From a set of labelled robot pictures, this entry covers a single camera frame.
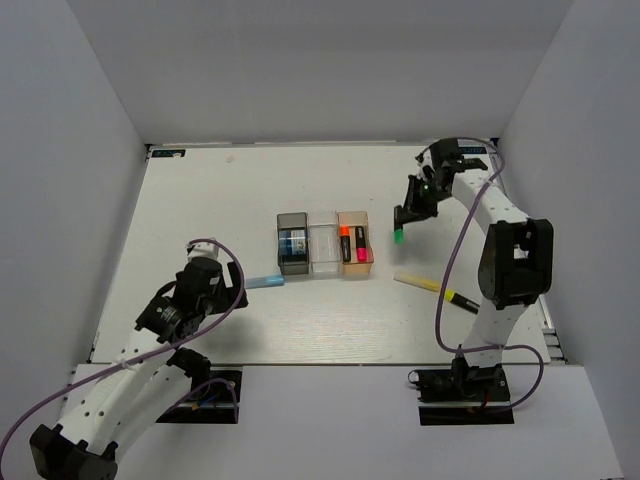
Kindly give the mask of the green black highlighter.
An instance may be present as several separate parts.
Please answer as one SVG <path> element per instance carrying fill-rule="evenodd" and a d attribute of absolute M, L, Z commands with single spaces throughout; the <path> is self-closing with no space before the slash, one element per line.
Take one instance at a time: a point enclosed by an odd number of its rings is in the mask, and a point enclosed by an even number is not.
<path fill-rule="evenodd" d="M 404 225 L 401 221 L 394 221 L 394 243 L 400 245 L 404 242 Z"/>

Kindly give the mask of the blue highlighter pen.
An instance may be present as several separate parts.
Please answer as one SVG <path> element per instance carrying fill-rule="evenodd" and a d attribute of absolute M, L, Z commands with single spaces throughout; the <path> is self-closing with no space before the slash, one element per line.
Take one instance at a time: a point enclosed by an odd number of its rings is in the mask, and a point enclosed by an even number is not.
<path fill-rule="evenodd" d="M 280 286 L 283 286 L 284 283 L 285 283 L 285 279 L 282 275 L 253 277 L 253 278 L 247 278 L 245 280 L 245 289 L 251 290 L 251 289 L 280 287 Z"/>

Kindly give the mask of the pink black highlighter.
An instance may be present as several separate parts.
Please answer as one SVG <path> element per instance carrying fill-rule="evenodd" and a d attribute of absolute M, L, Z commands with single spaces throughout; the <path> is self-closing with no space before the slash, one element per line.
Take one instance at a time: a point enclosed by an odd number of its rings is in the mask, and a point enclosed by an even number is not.
<path fill-rule="evenodd" d="M 359 263 L 368 261 L 366 232 L 363 226 L 356 226 L 355 229 L 356 256 Z"/>

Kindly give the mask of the orange black highlighter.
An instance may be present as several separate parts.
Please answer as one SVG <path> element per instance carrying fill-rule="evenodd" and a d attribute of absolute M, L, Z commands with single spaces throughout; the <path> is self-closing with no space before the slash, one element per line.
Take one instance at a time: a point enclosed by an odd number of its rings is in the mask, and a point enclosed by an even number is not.
<path fill-rule="evenodd" d="M 348 225 L 339 227 L 339 240 L 341 247 L 342 262 L 349 264 L 352 261 L 351 253 L 351 228 Z"/>

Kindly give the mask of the yellow black highlighter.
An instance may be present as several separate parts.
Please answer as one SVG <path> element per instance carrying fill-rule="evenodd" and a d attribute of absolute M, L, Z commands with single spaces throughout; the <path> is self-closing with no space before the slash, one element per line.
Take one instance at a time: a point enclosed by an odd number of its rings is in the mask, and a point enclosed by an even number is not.
<path fill-rule="evenodd" d="M 445 300 L 474 315 L 478 314 L 480 308 L 478 303 L 450 289 L 445 292 Z"/>

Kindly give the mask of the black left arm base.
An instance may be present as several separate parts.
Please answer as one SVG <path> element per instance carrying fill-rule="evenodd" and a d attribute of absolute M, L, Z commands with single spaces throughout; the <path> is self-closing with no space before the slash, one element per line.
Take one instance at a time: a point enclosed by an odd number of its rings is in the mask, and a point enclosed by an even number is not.
<path fill-rule="evenodd" d="M 214 367 L 194 350 L 180 348 L 168 361 L 190 380 L 190 391 L 158 419 L 160 424 L 237 424 L 243 371 Z"/>

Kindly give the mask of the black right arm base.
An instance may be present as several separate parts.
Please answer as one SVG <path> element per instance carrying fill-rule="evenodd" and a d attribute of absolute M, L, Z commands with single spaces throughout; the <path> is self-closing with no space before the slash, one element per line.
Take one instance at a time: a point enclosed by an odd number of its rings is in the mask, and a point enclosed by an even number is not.
<path fill-rule="evenodd" d="M 414 369 L 422 426 L 512 425 L 513 407 L 503 367 L 470 366 L 462 356 L 447 368 Z"/>

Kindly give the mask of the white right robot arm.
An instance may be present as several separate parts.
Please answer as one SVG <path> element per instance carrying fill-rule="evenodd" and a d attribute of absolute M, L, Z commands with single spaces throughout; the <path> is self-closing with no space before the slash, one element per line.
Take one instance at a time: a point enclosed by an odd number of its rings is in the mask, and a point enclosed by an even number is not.
<path fill-rule="evenodd" d="M 551 287 L 554 229 L 505 195 L 496 182 L 502 165 L 491 169 L 465 154 L 458 139 L 440 139 L 416 160 L 419 170 L 409 176 L 405 200 L 394 209 L 395 241 L 402 241 L 405 225 L 437 217 L 448 199 L 466 208 L 465 227 L 477 224 L 485 235 L 477 274 L 482 301 L 469 335 L 452 350 L 467 363 L 451 374 L 452 388 L 472 399 L 488 385 L 483 368 L 501 363 L 517 321 Z"/>

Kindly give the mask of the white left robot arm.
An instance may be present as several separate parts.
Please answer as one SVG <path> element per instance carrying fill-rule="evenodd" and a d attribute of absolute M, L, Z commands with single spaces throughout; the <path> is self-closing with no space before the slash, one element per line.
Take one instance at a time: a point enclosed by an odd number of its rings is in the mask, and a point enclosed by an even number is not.
<path fill-rule="evenodd" d="M 53 427 L 40 425 L 29 439 L 43 479 L 113 479 L 133 442 L 158 418 L 187 402 L 200 402 L 231 382 L 204 355 L 187 348 L 203 321 L 225 319 L 248 304 L 239 265 L 195 257 L 162 287 L 135 321 L 114 363 L 86 378 L 90 390 Z"/>

